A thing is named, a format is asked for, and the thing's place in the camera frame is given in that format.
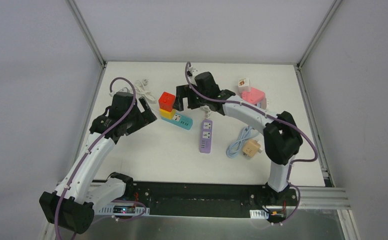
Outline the purple power strip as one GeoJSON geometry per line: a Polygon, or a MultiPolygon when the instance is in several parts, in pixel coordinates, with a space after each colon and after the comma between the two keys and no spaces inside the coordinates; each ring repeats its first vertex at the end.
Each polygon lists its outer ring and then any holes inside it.
{"type": "Polygon", "coordinates": [[[213,127],[212,120],[205,119],[202,122],[199,151],[203,154],[211,153],[212,127],[213,127]]]}

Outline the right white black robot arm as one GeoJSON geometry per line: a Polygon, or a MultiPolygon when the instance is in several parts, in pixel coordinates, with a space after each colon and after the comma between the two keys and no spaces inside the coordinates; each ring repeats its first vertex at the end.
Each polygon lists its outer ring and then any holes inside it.
{"type": "Polygon", "coordinates": [[[194,76],[190,70],[186,70],[185,77],[188,83],[176,87],[173,107],[183,111],[183,99],[187,99],[189,109],[208,106],[211,111],[237,119],[263,135],[264,150],[271,160],[266,200],[272,205],[284,201],[284,190],[288,186],[288,165],[303,144],[292,115],[287,111],[266,113],[234,92],[221,90],[210,72],[194,76]]]}

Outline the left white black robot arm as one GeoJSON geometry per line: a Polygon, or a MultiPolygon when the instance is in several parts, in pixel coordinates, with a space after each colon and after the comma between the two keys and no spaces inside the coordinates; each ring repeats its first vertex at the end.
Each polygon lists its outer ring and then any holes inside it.
{"type": "Polygon", "coordinates": [[[96,117],[85,147],[71,170],[53,192],[43,192],[40,205],[47,221],[83,234],[95,214],[115,199],[129,202],[135,195],[133,178],[113,172],[100,187],[89,191],[105,157],[120,137],[128,136],[156,120],[144,97],[128,92],[114,94],[112,104],[96,117]]]}

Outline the beige cube adapter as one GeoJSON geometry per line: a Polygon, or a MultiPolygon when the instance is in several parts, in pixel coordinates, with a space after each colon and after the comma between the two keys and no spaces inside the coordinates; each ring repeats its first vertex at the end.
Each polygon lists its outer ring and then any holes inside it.
{"type": "Polygon", "coordinates": [[[254,157],[257,153],[262,153],[263,150],[262,145],[254,139],[249,139],[242,148],[243,154],[249,158],[254,157]]]}

